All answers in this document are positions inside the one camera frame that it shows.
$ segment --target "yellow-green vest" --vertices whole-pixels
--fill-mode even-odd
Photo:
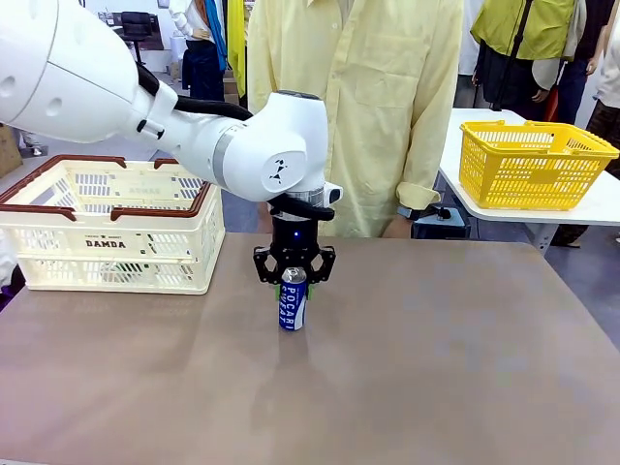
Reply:
[[[576,0],[534,0],[523,43],[516,55],[522,60],[561,58]],[[525,0],[486,0],[472,28],[476,41],[510,55],[523,16]]]

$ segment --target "gray floor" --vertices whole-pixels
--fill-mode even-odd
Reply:
[[[166,75],[158,78],[181,92],[180,84]],[[78,145],[46,139],[50,154],[76,153],[124,156],[129,160],[148,160],[168,155],[155,152],[146,146],[114,138],[89,145]],[[36,168],[42,160],[30,159],[24,167],[0,179],[0,191],[10,187],[26,173]],[[451,198],[447,192],[445,199]],[[227,230],[236,233],[252,233],[258,225],[256,206],[248,201],[224,194],[224,214]],[[581,249],[552,247],[547,260],[566,284],[581,299],[603,330],[620,349],[620,244],[613,228],[591,228],[581,241]],[[490,223],[473,220],[473,237],[483,240],[528,242],[522,225],[515,223]],[[511,264],[506,263],[510,273]]]

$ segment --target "hand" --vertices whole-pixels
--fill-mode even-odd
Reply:
[[[586,76],[594,75],[594,72],[597,71],[598,67],[599,67],[599,60],[597,60],[596,58],[590,58],[588,60],[588,66],[585,69],[585,75]]]
[[[257,233],[259,234],[271,234],[273,233],[273,218],[269,213],[269,204],[264,201],[259,203],[259,227]]]
[[[211,39],[211,34],[206,32],[204,29],[194,29],[192,37],[194,39],[198,39],[199,41],[208,41]]]
[[[387,226],[383,239],[411,239],[414,222],[404,216],[396,215]]]
[[[532,100],[536,102],[537,104],[541,104],[542,102],[546,100],[548,96],[549,96],[549,91],[541,89],[536,93],[534,97],[532,97]]]

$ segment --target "office chair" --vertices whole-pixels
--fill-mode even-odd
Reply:
[[[120,35],[121,39],[125,42],[134,43],[137,61],[143,65],[138,43],[144,42],[153,35],[151,15],[149,13],[123,12],[120,16],[120,22],[123,26],[123,34]]]

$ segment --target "black shirt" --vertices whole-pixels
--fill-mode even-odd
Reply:
[[[575,60],[589,60],[594,56],[601,29],[609,21],[613,2],[614,0],[586,0],[588,19],[585,23],[583,37],[574,54]]]

